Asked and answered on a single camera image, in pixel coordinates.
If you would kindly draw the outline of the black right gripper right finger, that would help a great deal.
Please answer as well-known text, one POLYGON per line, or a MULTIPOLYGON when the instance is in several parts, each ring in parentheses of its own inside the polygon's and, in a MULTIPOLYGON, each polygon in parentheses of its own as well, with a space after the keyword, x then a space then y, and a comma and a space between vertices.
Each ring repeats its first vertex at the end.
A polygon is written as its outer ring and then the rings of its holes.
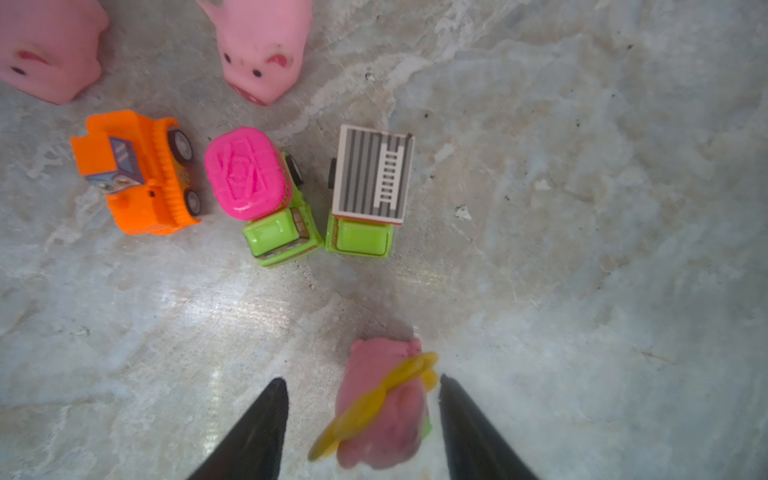
POLYGON ((460 383, 440 377, 439 408, 452 480, 537 480, 460 383))

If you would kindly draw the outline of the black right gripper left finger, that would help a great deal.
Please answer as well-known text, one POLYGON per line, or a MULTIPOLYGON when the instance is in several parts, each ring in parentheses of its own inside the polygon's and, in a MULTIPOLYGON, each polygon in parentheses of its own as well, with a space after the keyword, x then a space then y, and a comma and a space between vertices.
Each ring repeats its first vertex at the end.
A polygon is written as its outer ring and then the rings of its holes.
POLYGON ((288 416, 287 383, 277 377, 189 479, 276 480, 288 416))

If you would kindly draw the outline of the pink yellow doll toy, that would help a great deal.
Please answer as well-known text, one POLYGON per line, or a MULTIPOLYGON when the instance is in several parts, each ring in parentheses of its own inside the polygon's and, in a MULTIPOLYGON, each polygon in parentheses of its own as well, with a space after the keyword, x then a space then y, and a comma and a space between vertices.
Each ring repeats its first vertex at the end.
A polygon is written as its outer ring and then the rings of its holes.
POLYGON ((384 470, 410 460, 431 432, 427 396, 437 386, 435 352, 421 341, 384 337, 351 345, 335 401, 335 416, 308 453, 334 455, 339 466, 384 470))

